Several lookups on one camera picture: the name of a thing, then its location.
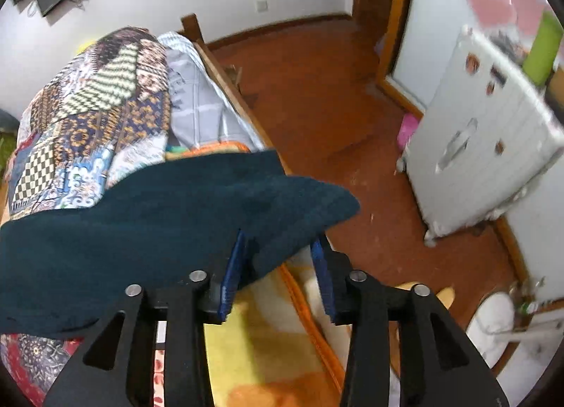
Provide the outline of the dark teal sweatpants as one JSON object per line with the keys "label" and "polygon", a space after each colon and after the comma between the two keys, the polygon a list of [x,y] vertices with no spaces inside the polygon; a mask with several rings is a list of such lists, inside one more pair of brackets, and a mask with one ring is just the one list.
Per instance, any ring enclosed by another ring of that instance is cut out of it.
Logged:
{"label": "dark teal sweatpants", "polygon": [[289,176],[273,150],[145,167],[91,207],[37,212],[1,229],[1,330],[85,333],[124,290],[153,290],[210,267],[237,234],[248,285],[355,216],[345,188]]}

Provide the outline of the patchwork patterned bedspread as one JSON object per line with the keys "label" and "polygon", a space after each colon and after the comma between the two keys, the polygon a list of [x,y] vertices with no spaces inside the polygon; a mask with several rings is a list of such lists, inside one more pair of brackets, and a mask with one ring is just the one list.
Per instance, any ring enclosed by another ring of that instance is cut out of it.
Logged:
{"label": "patchwork patterned bedspread", "polygon": [[164,161],[170,118],[164,45],[133,27],[98,39],[24,111],[5,220],[95,205],[131,173]]}

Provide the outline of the grey striped bedsheet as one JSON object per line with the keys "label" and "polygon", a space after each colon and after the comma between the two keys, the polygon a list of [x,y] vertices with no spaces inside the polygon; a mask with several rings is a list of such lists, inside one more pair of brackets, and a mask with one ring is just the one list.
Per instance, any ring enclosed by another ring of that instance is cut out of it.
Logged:
{"label": "grey striped bedsheet", "polygon": [[237,141],[252,152],[264,150],[258,133],[207,74],[195,45],[177,32],[159,35],[158,42],[166,51],[171,101],[169,145],[196,149]]}

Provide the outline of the green cylinder on fridge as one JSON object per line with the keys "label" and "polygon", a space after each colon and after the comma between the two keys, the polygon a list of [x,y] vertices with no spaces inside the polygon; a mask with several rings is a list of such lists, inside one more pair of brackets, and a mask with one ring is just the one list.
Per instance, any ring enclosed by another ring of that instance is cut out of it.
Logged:
{"label": "green cylinder on fridge", "polygon": [[523,73],[534,86],[542,87],[548,80],[562,38],[563,27],[556,16],[543,12],[533,46],[522,65]]}

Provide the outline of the wooden bed frame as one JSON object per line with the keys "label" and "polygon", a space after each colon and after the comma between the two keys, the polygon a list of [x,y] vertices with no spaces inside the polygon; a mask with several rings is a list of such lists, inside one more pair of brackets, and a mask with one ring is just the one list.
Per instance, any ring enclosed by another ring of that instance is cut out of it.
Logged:
{"label": "wooden bed frame", "polygon": [[254,134],[260,139],[261,144],[269,149],[274,149],[274,144],[269,138],[258,119],[251,112],[251,108],[247,105],[244,97],[240,93],[237,86],[233,83],[231,77],[227,74],[224,67],[219,63],[212,51],[204,43],[203,34],[200,24],[195,13],[181,18],[183,29],[180,35],[184,35],[189,39],[196,48],[197,52],[204,62],[207,74],[218,84],[224,92],[232,108],[237,114],[251,126]]}

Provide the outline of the wooden door frame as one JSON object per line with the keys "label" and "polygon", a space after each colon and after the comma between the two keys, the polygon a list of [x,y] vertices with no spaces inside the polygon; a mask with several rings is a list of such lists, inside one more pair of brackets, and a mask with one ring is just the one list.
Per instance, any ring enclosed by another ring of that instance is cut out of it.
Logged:
{"label": "wooden door frame", "polygon": [[383,49],[376,69],[376,87],[415,117],[423,108],[393,80],[411,0],[354,0],[353,19],[372,32],[381,32]]}

